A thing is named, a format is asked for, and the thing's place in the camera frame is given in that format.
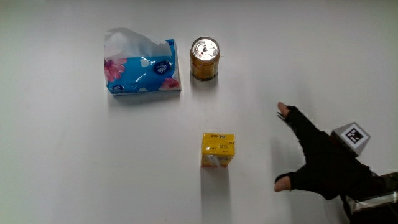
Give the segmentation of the person's right hand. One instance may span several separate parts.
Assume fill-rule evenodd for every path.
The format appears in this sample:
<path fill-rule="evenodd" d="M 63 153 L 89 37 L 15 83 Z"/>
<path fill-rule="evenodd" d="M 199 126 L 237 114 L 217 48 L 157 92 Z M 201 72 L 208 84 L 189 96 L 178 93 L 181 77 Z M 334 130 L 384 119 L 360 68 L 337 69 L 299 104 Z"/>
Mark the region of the person's right hand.
<path fill-rule="evenodd" d="M 320 131 L 294 106 L 278 103 L 282 117 L 290 124 L 305 156 L 305 165 L 281 174 L 274 190 L 315 192 L 326 200 L 339 195 L 362 199 L 382 193 L 386 184 L 370 168 L 351 156 L 326 132 Z"/>

